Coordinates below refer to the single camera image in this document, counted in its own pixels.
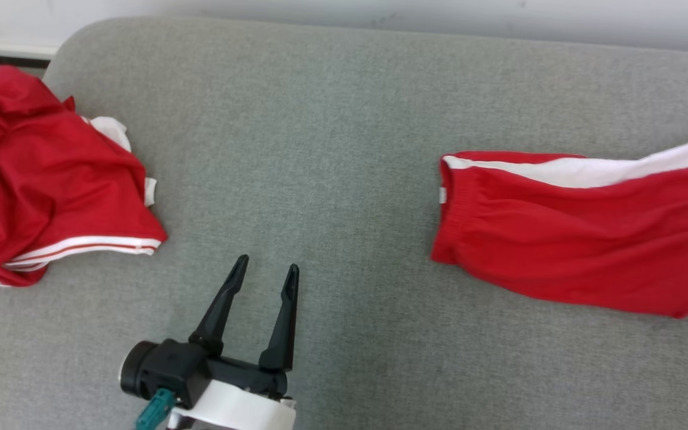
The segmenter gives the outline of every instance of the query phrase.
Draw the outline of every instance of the white baseboard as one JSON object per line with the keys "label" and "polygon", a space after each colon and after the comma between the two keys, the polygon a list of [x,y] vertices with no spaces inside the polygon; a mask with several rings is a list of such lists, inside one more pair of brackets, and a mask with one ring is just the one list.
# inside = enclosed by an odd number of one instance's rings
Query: white baseboard
{"label": "white baseboard", "polygon": [[0,43],[0,57],[52,60],[52,58],[55,56],[55,52],[57,52],[57,46]]}

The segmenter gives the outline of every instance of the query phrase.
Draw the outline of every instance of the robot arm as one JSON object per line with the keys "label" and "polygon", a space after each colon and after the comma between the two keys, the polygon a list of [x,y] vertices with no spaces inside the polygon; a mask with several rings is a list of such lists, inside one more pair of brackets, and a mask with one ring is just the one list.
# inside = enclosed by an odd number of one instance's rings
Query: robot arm
{"label": "robot arm", "polygon": [[122,390],[150,400],[137,430],[154,430],[170,413],[172,430],[195,421],[234,430],[291,430],[295,402],[285,397],[286,372],[294,365],[299,268],[291,265],[270,345],[259,364],[222,357],[222,334],[248,256],[240,256],[188,343],[142,341],[126,357]]}

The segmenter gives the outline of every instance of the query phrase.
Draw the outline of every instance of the white wall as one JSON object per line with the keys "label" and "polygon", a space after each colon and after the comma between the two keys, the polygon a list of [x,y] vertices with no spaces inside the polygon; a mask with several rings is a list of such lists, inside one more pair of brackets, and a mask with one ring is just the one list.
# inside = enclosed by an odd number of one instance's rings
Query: white wall
{"label": "white wall", "polygon": [[90,22],[136,14],[688,50],[688,0],[0,0],[0,54],[49,57]]}

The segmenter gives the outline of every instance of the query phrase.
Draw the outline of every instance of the black strip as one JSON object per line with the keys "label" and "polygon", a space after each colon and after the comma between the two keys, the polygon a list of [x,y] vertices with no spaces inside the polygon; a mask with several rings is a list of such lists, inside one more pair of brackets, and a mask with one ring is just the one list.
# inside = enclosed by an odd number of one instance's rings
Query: black strip
{"label": "black strip", "polygon": [[46,69],[50,65],[49,60],[34,60],[33,58],[0,57],[0,65],[10,65],[17,67],[32,67],[35,69]]}

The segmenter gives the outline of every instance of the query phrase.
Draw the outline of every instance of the red fabric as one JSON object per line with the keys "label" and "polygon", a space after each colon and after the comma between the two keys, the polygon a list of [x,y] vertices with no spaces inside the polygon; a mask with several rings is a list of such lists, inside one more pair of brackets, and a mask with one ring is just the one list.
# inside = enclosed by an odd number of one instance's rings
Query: red fabric
{"label": "red fabric", "polygon": [[39,79],[0,66],[0,282],[33,285],[46,268],[2,264],[81,236],[166,234],[144,206],[145,168],[60,103]]}
{"label": "red fabric", "polygon": [[[549,155],[463,153],[541,163]],[[432,259],[535,299],[688,314],[688,169],[562,188],[493,168],[440,169]]]}

